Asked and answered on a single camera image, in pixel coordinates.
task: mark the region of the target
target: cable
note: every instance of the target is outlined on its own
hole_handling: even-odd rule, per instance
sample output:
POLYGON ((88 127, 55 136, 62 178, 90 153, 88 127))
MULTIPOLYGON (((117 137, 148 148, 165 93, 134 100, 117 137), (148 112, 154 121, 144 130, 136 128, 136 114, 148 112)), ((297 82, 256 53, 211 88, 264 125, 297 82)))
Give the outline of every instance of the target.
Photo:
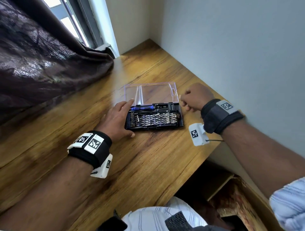
POLYGON ((224 142, 224 140, 206 140, 206 141, 223 141, 224 142))

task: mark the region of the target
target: hand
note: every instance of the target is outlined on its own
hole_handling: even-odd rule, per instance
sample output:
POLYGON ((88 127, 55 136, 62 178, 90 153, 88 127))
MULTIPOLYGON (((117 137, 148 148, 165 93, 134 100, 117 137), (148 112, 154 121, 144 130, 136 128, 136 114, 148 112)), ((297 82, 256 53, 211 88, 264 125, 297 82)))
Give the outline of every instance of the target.
POLYGON ((104 115, 94 130, 105 133, 111 138, 112 142, 116 142, 125 136, 133 138, 135 133, 124 128, 126 116, 133 102, 134 100, 131 99, 128 102, 117 103, 104 115))
POLYGON ((180 99, 182 106, 186 106, 187 111, 195 112, 200 111, 207 102, 214 99, 214 95, 206 86, 195 83, 181 95, 180 99))

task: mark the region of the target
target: wooden table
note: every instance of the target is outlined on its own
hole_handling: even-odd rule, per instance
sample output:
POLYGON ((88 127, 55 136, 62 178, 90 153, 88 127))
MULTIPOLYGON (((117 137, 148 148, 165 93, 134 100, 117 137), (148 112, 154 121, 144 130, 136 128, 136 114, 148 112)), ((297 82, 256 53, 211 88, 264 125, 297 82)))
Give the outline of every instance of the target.
MULTIPOLYGON (((131 83, 176 82, 178 94, 203 83, 151 40, 114 61, 112 73, 70 96, 47 113, 2 134, 0 209, 19 201, 67 155, 66 148, 91 130, 99 116, 123 99, 131 83)), ((221 98, 215 91, 215 97, 221 98)), ((95 230, 113 214, 164 205, 195 172, 219 142, 195 147, 188 126, 202 122, 199 112, 182 109, 185 126, 175 130, 137 132, 113 144, 113 162, 106 179, 91 177, 70 216, 67 229, 95 230)))

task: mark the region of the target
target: blue screwdriver handle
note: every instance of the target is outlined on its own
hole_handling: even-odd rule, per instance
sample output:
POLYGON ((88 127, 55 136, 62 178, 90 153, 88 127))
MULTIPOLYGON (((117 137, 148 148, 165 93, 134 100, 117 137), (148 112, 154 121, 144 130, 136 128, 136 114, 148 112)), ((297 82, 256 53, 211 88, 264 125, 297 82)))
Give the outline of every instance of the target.
POLYGON ((139 111, 139 110, 143 110, 143 111, 145 111, 145 110, 154 110, 154 106, 153 105, 151 105, 151 106, 146 106, 146 107, 133 107, 133 108, 131 108, 131 110, 132 111, 139 111))

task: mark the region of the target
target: window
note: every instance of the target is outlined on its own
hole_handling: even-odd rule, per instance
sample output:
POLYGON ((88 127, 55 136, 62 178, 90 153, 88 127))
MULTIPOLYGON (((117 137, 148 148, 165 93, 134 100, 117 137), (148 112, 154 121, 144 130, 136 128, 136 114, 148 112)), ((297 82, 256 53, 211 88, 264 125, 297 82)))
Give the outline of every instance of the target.
POLYGON ((82 44, 93 49, 104 44, 89 0, 43 1, 82 44))

